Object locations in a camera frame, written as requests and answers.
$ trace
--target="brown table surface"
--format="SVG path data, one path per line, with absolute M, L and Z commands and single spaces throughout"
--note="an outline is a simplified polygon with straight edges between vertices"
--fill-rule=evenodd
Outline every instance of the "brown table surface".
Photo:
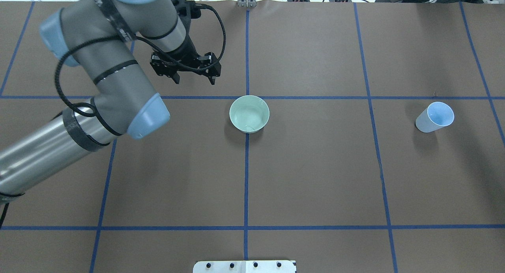
M 38 25 L 69 3 L 0 3 L 0 149 L 65 106 Z M 122 136 L 11 203 L 2 272 L 181 272 L 198 260 L 290 259 L 299 273 L 503 272 L 503 5 L 212 3 L 222 76 L 158 77 L 171 121 Z M 200 53 L 219 52 L 210 12 Z M 65 67 L 74 102 L 96 93 Z M 253 94 L 267 126 L 228 117 Z M 421 133 L 434 101 L 454 123 Z

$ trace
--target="paper cup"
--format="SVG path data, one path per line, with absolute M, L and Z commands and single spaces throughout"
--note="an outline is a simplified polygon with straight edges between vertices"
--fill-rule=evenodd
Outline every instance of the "paper cup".
M 230 107 L 230 120 L 244 133 L 255 133 L 263 128 L 270 118 L 267 103 L 255 95 L 244 95 Z
M 424 133 L 433 132 L 442 127 L 451 125 L 454 121 L 454 112 L 443 102 L 430 104 L 415 120 L 415 127 Z

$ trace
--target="blue tape line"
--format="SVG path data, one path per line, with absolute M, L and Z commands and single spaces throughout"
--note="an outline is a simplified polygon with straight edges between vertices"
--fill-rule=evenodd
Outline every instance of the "blue tape line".
M 68 99 L 90 99 L 91 95 L 67 95 Z M 0 99 L 16 100 L 56 100 L 60 99 L 57 95 L 2 95 Z
M 69 99 L 90 99 L 92 95 L 68 95 Z M 368 100 L 367 96 L 361 95 L 260 95 L 264 100 Z M 238 95 L 163 95 L 165 100 L 236 100 Z M 57 95 L 0 95 L 0 99 L 60 99 Z M 416 96 L 380 96 L 372 95 L 372 100 L 488 100 L 489 97 L 416 97 Z M 505 100 L 505 97 L 491 97 L 493 100 Z
M 239 96 L 193 96 L 193 95 L 162 95 L 164 100 L 236 100 Z
M 7 84 L 7 79 L 9 78 L 9 74 L 11 73 L 12 65 L 14 64 L 14 59 L 16 59 L 16 54 L 18 54 L 19 45 L 21 45 L 21 40 L 23 39 L 23 35 L 25 34 L 26 27 L 28 26 L 28 22 L 30 20 L 31 13 L 33 12 L 33 7 L 35 6 L 35 2 L 32 2 L 30 6 L 30 10 L 25 19 L 25 24 L 23 25 L 23 29 L 21 29 L 21 33 L 19 34 L 18 43 L 16 43 L 16 48 L 14 48 L 14 52 L 12 53 L 11 61 L 9 62 L 9 66 L 7 67 L 7 71 L 5 73 L 4 82 L 2 83 L 2 87 L 0 88 L 0 95 L 4 93 L 5 85 Z
M 249 259 L 249 134 L 245 134 L 245 182 L 244 182 L 244 260 Z
M 373 100 L 487 100 L 487 97 L 409 97 L 409 96 L 377 96 Z
M 96 226 L 3 226 L 2 230 L 96 230 Z
M 376 226 L 248 226 L 247 230 L 450 230 L 473 228 L 505 228 L 505 224 L 408 224 Z M 97 230 L 97 226 L 3 226 L 2 230 Z M 102 226 L 101 231 L 194 231 L 244 230 L 244 226 Z
M 103 222 L 103 213 L 105 212 L 105 203 L 107 201 L 108 185 L 110 182 L 110 174 L 112 173 L 112 163 L 114 162 L 114 155 L 116 153 L 117 140 L 112 142 L 112 150 L 110 151 L 110 159 L 108 161 L 107 178 L 105 180 L 105 186 L 103 187 L 103 197 L 101 198 L 100 215 L 98 219 L 98 228 L 96 229 L 95 243 L 93 246 L 92 262 L 90 264 L 90 273 L 94 271 L 94 265 L 96 261 L 96 253 L 98 252 L 98 244 L 100 241 L 101 225 Z
M 244 230 L 243 226 L 103 226 L 101 230 Z
M 368 97 L 364 96 L 262 96 L 260 97 L 264 100 L 366 100 Z
M 249 230 L 387 230 L 388 226 L 249 226 Z
M 414 224 L 391 226 L 393 230 L 429 230 L 451 228 L 505 228 L 505 224 Z
M 249 10 L 245 11 L 245 94 L 249 93 Z
M 98 242 L 100 241 L 100 229 L 96 230 L 96 235 L 95 235 L 95 243 L 93 246 L 93 255 L 92 255 L 92 262 L 90 264 L 90 273 L 93 273 L 94 271 L 94 264 L 96 261 L 96 252 L 98 251 Z
M 363 41 L 361 40 L 361 29 L 359 28 L 359 16 L 357 14 L 356 3 L 354 3 L 353 5 L 354 5 L 354 14 L 355 14 L 355 19 L 356 19 L 357 38 L 359 41 L 359 51 L 361 53 L 361 65 L 363 66 L 363 76 L 365 78 L 365 87 L 367 88 L 368 109 L 370 110 L 370 120 L 372 122 L 372 131 L 373 131 L 373 135 L 374 135 L 375 153 L 377 154 L 377 161 L 379 163 L 380 180 L 381 180 L 381 184 L 382 184 L 382 198 L 384 200 L 384 210 L 386 211 L 386 222 L 387 222 L 388 226 L 391 226 L 391 218 L 389 215 L 389 205 L 387 202 L 386 183 L 384 181 L 384 172 L 382 170 L 382 160 L 380 157 L 380 149 L 379 149 L 379 140 L 377 139 L 377 128 L 375 126 L 374 109 L 372 106 L 372 96 L 370 93 L 370 86 L 368 84 L 368 72 L 367 72 L 367 65 L 365 63 L 365 52 L 363 50 Z M 393 231 L 391 229 L 389 229 L 388 233 L 389 233 L 389 246 L 391 247 L 391 258 L 393 260 L 393 270 L 395 271 L 395 273 L 398 273 L 397 255 L 395 252 L 395 241 L 393 240 Z
M 482 84 L 484 84 L 484 89 L 486 90 L 487 98 L 489 100 L 489 104 L 491 105 L 491 110 L 493 111 L 494 120 L 496 121 L 496 125 L 498 126 L 498 131 L 501 136 L 501 142 L 505 146 L 505 136 L 503 135 L 503 129 L 501 128 L 500 120 L 498 119 L 498 115 L 496 113 L 496 109 L 494 109 L 493 100 L 491 98 L 491 93 L 489 92 L 489 88 L 487 87 L 486 78 L 484 77 L 484 72 L 482 71 L 482 67 L 480 65 L 479 58 L 477 56 L 477 52 L 475 51 L 475 46 L 473 44 L 472 36 L 470 35 L 470 30 L 468 28 L 467 17 L 465 16 L 465 9 L 463 8 L 463 3 L 460 2 L 460 10 L 461 15 L 463 17 L 463 22 L 465 23 L 465 29 L 467 30 L 468 41 L 470 43 L 470 47 L 472 48 L 472 52 L 474 54 L 475 62 L 477 63 L 477 68 L 479 69 L 480 77 L 482 79 Z

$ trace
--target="cup rim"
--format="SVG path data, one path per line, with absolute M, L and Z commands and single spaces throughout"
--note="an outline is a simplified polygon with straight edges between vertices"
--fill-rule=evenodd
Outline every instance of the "cup rim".
M 443 104 L 445 107 L 449 108 L 449 110 L 451 110 L 451 115 L 452 115 L 452 118 L 451 118 L 451 122 L 449 122 L 448 124 L 446 125 L 440 125 L 438 124 L 437 122 L 434 122 L 431 117 L 430 117 L 430 107 L 433 105 L 433 104 Z M 428 113 L 428 119 L 431 121 L 431 123 L 435 124 L 436 126 L 440 126 L 440 127 L 447 127 L 449 125 L 451 125 L 453 122 L 454 122 L 454 111 L 453 109 L 446 103 L 444 102 L 441 102 L 441 101 L 436 101 L 436 102 L 432 102 L 431 104 L 428 105 L 428 107 L 426 108 L 426 112 Z
M 235 105 L 235 103 L 242 99 L 243 97 L 255 97 L 257 99 L 260 99 L 261 102 L 263 102 L 265 104 L 265 106 L 267 107 L 267 120 L 265 120 L 265 122 L 261 125 L 261 127 L 259 127 L 258 129 L 255 129 L 254 131 L 245 131 L 241 128 L 239 128 L 235 122 L 233 122 L 233 119 L 232 119 L 232 116 L 231 116 L 231 110 L 233 109 L 233 105 Z M 230 117 L 230 121 L 231 123 L 233 124 L 233 126 L 235 126 L 236 129 L 238 129 L 239 131 L 241 132 L 244 132 L 244 133 L 255 133 L 255 132 L 258 132 L 259 130 L 261 130 L 263 127 L 265 127 L 265 125 L 267 125 L 268 123 L 268 120 L 270 119 L 270 107 L 268 107 L 268 104 L 265 102 L 265 100 L 263 100 L 261 97 L 258 97 L 256 95 L 242 95 L 241 97 L 237 98 L 236 100 L 233 101 L 233 103 L 231 104 L 230 106 L 230 111 L 228 112 L 228 116 Z

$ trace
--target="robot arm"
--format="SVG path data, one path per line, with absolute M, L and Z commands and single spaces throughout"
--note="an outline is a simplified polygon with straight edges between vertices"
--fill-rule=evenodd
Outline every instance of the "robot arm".
M 213 10 L 186 0 L 80 0 L 50 16 L 40 26 L 44 43 L 61 65 L 82 65 L 99 94 L 86 104 L 66 102 L 61 115 L 0 152 L 0 204 L 124 133 L 141 139 L 168 122 L 159 93 L 124 44 L 137 32 L 156 47 L 151 65 L 158 75 L 178 84 L 177 71 L 192 71 L 214 84 L 224 46 L 218 58 L 200 56 L 188 35 L 191 18 L 205 8 Z M 78 49 L 70 55 L 69 48 Z

